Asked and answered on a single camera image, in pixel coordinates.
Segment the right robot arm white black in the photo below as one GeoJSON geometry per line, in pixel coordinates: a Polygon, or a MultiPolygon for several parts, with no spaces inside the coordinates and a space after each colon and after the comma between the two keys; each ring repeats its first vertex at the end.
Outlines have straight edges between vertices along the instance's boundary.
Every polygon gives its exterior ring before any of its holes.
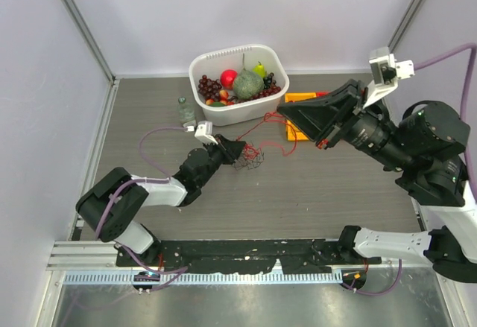
{"type": "Polygon", "coordinates": [[[366,258],[425,262],[443,277],[475,282],[476,208],[470,172],[461,159],[470,126],[441,101],[419,101],[395,124],[381,101],[366,105],[369,90],[349,80],[326,95],[282,103],[277,110],[318,148],[347,142],[385,171],[397,172],[397,185],[431,208],[443,225],[416,233],[345,226],[336,246],[339,259],[347,264],[366,258]]]}

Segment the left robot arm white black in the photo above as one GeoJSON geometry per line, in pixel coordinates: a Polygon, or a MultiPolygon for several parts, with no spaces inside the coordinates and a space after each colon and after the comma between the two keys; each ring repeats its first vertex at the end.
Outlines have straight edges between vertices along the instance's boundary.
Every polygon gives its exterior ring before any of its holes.
{"type": "Polygon", "coordinates": [[[144,267],[153,265],[160,254],[159,239],[134,218],[146,206],[190,205],[216,171],[236,163],[246,146],[245,141],[231,141],[220,134],[214,140],[191,150],[169,178],[138,177],[123,167],[112,169],[79,199],[77,213],[99,240],[119,244],[123,256],[144,267]]]}

